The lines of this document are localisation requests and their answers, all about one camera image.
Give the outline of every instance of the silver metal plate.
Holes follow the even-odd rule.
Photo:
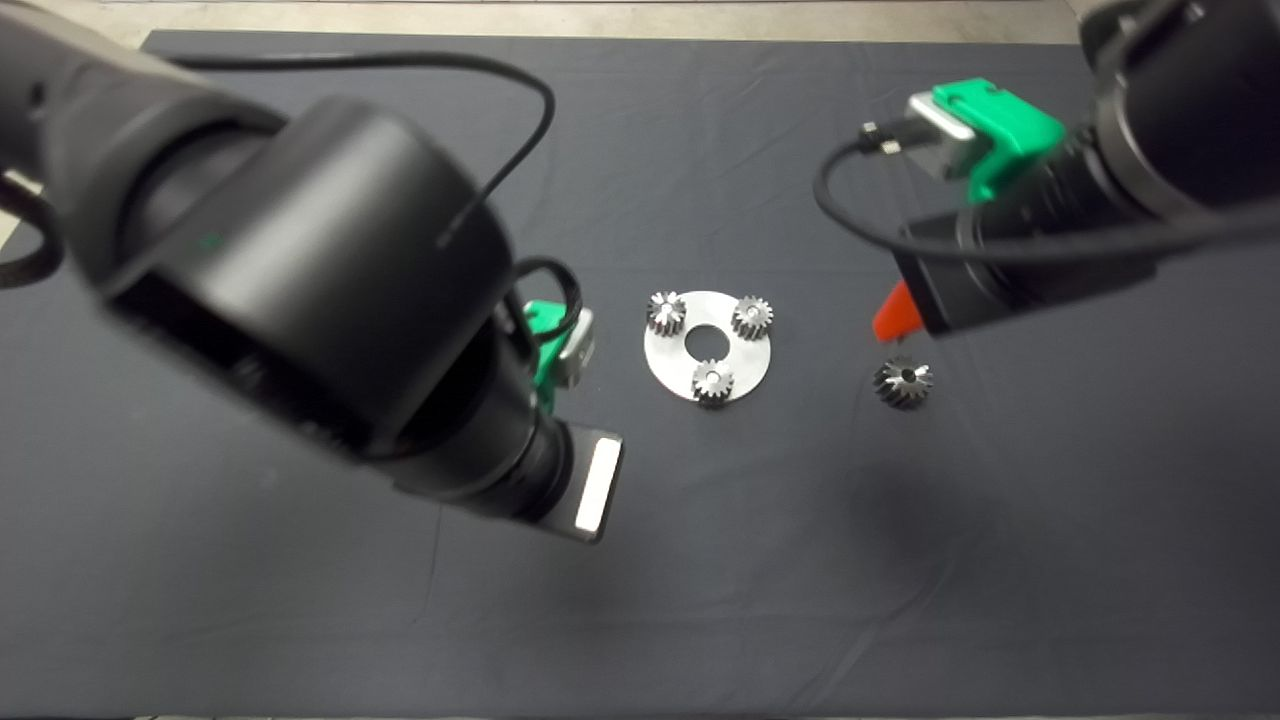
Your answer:
[[[723,292],[694,291],[684,292],[680,297],[685,301],[686,316],[685,327],[671,337],[660,337],[648,328],[644,331],[644,356],[649,361],[649,370],[658,378],[667,389],[694,401],[694,369],[699,360],[709,357],[694,357],[685,350],[685,337],[690,331],[701,327],[713,327],[728,338],[728,355],[724,363],[733,372],[733,391],[726,402],[732,402],[760,384],[764,374],[769,370],[769,338],[742,340],[733,332],[733,307],[739,299]]]

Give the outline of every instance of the gear bore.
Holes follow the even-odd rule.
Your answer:
[[[933,373],[910,357],[893,357],[876,370],[876,393],[891,407],[914,410],[933,389]]]
[[[699,363],[694,370],[694,397],[701,405],[717,406],[733,392],[733,370],[719,360]]]
[[[771,325],[773,306],[754,295],[748,295],[733,307],[733,329],[744,340],[760,340],[769,334]]]
[[[685,327],[685,301],[678,292],[655,292],[649,297],[649,329],[671,337]]]

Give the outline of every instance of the cable connector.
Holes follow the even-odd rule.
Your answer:
[[[883,126],[863,124],[858,146],[863,155],[897,155],[914,147],[934,145],[942,140],[937,128],[922,118],[899,118]]]

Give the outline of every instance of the gear teeth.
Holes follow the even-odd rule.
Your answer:
[[[890,407],[914,410],[933,389],[933,373],[928,365],[918,365],[910,357],[892,357],[876,370],[872,383],[876,395]]]
[[[662,337],[671,337],[685,327],[687,310],[680,293],[660,291],[649,296],[648,325]]]
[[[718,407],[733,392],[733,370],[719,360],[698,364],[692,378],[694,398],[700,405]]]
[[[769,334],[773,325],[773,306],[767,301],[748,295],[733,307],[733,331],[744,340],[760,340]]]

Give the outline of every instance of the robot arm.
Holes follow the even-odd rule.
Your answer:
[[[969,208],[882,237],[831,197],[840,154],[824,165],[819,206],[895,250],[904,275],[881,340],[1124,288],[1210,242],[1280,240],[1280,0],[1119,3],[1083,36],[1096,100],[1071,132],[998,88],[955,83],[925,94],[936,111],[911,108],[844,151],[972,176]]]
[[[284,118],[14,0],[0,67],[0,169],[45,184],[0,202],[65,246],[109,316],[402,491],[600,537],[621,438],[553,418],[534,382],[541,345],[589,341],[589,315],[530,328],[494,183],[388,110],[330,97]]]

